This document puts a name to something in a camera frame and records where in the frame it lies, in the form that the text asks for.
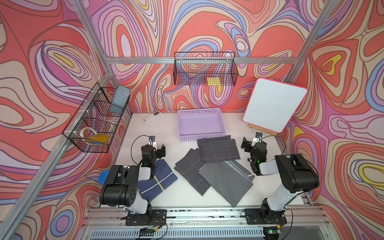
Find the navy yellow-striped pillowcase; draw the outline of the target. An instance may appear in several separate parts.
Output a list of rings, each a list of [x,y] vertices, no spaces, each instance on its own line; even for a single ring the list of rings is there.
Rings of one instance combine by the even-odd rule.
[[[152,179],[138,182],[141,196],[149,202],[178,180],[178,177],[164,159],[158,160],[155,167],[156,172]]]

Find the dark grey grid pillowcase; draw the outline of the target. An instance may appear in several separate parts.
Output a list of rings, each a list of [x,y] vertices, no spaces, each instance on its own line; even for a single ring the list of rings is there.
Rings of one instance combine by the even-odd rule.
[[[230,135],[197,140],[201,157],[205,163],[234,161],[240,159],[236,140]]]

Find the dark grey checked pillowcase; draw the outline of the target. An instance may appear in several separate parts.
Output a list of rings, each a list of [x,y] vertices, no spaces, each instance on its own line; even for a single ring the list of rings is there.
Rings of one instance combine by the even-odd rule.
[[[201,196],[211,187],[199,174],[199,170],[204,164],[205,162],[200,155],[200,149],[190,149],[175,166],[175,170],[181,174]]]

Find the plain grey pillowcase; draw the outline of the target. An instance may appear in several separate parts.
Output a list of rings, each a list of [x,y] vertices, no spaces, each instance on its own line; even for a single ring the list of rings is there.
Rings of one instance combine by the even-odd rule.
[[[237,161],[204,164],[203,177],[232,207],[235,207],[253,186],[255,175]]]

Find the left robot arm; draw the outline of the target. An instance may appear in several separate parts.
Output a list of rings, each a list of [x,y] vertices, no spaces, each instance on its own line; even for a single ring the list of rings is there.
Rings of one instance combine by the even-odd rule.
[[[156,162],[166,156],[166,147],[156,149],[151,145],[141,147],[142,160],[139,165],[113,165],[103,184],[99,202],[109,207],[124,207],[136,215],[151,215],[151,203],[139,191],[139,181],[152,180],[156,173]]]

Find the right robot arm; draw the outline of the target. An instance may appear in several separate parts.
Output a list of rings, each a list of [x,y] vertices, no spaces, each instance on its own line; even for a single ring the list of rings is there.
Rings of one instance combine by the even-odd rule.
[[[262,202],[257,217],[266,224],[285,223],[286,206],[296,197],[310,192],[320,185],[317,170],[301,155],[276,155],[267,161],[267,143],[255,137],[252,141],[243,138],[241,148],[250,153],[248,162],[257,176],[278,174],[281,185]]]

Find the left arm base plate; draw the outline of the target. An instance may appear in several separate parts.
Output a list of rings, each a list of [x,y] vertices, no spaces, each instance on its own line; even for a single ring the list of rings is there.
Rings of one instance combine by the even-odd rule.
[[[123,220],[128,227],[137,226],[162,226],[166,223],[167,210],[152,210],[150,214],[132,214],[129,213]]]

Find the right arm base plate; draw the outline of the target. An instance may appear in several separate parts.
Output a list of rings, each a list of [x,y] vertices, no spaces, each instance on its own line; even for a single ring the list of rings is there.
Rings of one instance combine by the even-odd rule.
[[[244,209],[246,221],[248,225],[285,225],[287,219],[285,217],[285,211],[271,211],[261,208],[256,209]]]

